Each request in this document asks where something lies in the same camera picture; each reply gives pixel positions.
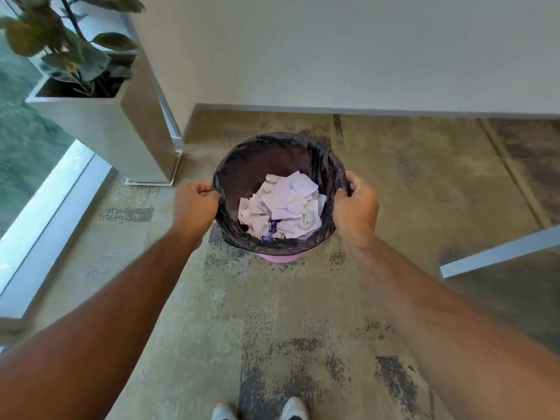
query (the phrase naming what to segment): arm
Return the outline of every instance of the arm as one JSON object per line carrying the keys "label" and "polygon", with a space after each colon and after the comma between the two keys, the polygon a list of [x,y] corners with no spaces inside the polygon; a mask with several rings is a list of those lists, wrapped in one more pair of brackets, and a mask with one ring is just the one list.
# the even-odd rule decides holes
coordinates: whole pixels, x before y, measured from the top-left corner
{"label": "arm", "polygon": [[0,362],[0,418],[102,419],[218,209],[210,183],[178,187],[172,228],[102,290]]}
{"label": "arm", "polygon": [[481,314],[374,235],[379,203],[352,172],[334,220],[371,297],[410,346],[457,419],[552,419],[560,413],[560,358]]}

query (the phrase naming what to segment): hand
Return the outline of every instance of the hand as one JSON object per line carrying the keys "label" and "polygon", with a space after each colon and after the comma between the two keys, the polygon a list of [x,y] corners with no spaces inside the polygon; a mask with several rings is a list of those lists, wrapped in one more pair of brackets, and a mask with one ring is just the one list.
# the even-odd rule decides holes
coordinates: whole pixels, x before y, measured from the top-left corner
{"label": "hand", "polygon": [[353,172],[347,171],[346,178],[354,193],[348,197],[346,190],[337,190],[334,195],[334,225],[345,244],[366,245],[374,237],[379,213],[377,194],[363,178]]}
{"label": "hand", "polygon": [[216,191],[210,191],[211,188],[211,183],[197,181],[181,183],[175,190],[172,230],[191,239],[193,250],[202,243],[202,237],[218,212],[220,195]]}

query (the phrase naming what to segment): white planter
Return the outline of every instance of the white planter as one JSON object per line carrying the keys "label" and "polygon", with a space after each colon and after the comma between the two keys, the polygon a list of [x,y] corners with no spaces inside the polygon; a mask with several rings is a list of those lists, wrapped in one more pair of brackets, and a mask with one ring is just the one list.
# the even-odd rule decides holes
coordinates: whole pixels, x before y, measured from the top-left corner
{"label": "white planter", "polygon": [[114,98],[57,97],[64,84],[44,77],[26,102],[131,181],[168,183],[175,146],[145,58],[131,69]]}

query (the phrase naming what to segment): person's right arm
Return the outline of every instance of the person's right arm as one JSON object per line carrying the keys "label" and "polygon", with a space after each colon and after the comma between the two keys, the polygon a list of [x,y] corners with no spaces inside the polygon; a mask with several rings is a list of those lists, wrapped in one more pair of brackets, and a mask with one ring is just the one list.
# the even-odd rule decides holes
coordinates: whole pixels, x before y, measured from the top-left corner
{"label": "person's right arm", "polygon": [[456,419],[560,418],[560,358],[484,315],[374,234],[376,194],[346,174],[334,222],[368,280],[372,303],[404,338]]}

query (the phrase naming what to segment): shoe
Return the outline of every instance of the shoe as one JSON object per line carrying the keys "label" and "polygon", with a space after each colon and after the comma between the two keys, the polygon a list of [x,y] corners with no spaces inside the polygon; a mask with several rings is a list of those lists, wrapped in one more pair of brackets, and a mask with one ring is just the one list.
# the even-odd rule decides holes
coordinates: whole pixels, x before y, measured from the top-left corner
{"label": "shoe", "polygon": [[227,402],[219,403],[212,411],[212,420],[237,420],[234,406]]}
{"label": "shoe", "polygon": [[301,418],[301,420],[309,420],[309,412],[307,411],[304,400],[293,396],[284,404],[280,420],[296,420],[298,418]]}

